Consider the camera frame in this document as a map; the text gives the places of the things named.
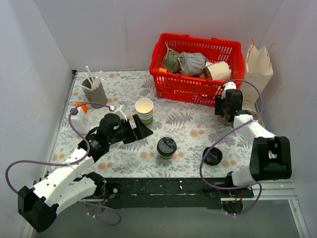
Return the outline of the green paper coffee cup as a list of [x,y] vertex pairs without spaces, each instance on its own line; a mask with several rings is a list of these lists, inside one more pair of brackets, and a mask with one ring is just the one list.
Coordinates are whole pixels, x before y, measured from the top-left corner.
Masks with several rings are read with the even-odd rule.
[[169,160],[172,158],[173,153],[163,153],[163,152],[159,152],[160,157],[165,159],[165,160]]

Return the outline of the beige paper bag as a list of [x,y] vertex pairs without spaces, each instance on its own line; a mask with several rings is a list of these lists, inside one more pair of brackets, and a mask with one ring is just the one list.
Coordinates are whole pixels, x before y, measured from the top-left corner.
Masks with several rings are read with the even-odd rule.
[[256,89],[262,92],[271,79],[273,75],[272,58],[276,50],[276,42],[272,43],[269,48],[263,46],[257,49],[254,40],[249,39],[249,48],[244,59],[243,81],[240,86],[243,107],[253,107],[259,97]]

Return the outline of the black plastic cup lid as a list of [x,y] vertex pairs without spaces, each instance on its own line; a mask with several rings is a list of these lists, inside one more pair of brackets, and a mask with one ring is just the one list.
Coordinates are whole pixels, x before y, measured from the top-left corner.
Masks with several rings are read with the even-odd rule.
[[176,142],[170,137],[163,137],[157,143],[157,151],[163,153],[175,153],[177,150]]

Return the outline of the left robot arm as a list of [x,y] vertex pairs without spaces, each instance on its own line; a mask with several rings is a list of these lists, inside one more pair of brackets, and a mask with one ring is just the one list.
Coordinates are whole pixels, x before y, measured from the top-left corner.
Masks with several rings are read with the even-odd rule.
[[18,192],[18,213],[39,233],[49,228],[58,214],[77,201],[92,196],[101,198],[106,191],[106,180],[91,172],[75,182],[83,171],[109,152],[110,146],[133,143],[153,134],[137,115],[136,124],[116,114],[106,114],[99,126],[91,129],[63,165],[32,188]]

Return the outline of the stack of green paper cups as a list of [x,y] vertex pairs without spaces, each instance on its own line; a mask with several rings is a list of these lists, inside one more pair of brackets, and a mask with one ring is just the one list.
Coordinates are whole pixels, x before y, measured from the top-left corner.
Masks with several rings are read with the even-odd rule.
[[154,119],[154,105],[148,98],[139,99],[135,103],[135,110],[141,122],[145,126],[149,126],[153,123]]

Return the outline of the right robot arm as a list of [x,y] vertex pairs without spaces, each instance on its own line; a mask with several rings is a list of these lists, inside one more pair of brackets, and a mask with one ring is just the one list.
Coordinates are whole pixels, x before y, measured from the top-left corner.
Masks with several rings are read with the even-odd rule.
[[224,191],[235,197],[242,186],[262,180],[289,179],[292,175],[290,141],[267,131],[250,111],[242,109],[242,92],[228,89],[224,96],[215,98],[215,115],[237,129],[252,145],[249,165],[227,174]]

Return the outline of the cardboard cup carrier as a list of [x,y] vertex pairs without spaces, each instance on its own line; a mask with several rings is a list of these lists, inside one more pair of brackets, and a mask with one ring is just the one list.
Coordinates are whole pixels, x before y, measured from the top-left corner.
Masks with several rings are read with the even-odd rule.
[[[259,115],[257,112],[254,112],[254,111],[247,110],[247,112],[248,112],[248,114],[252,115],[254,118]],[[228,126],[233,126],[232,122],[227,122],[225,120],[225,117],[222,117],[221,115],[217,115],[217,120],[221,124],[228,125]]]

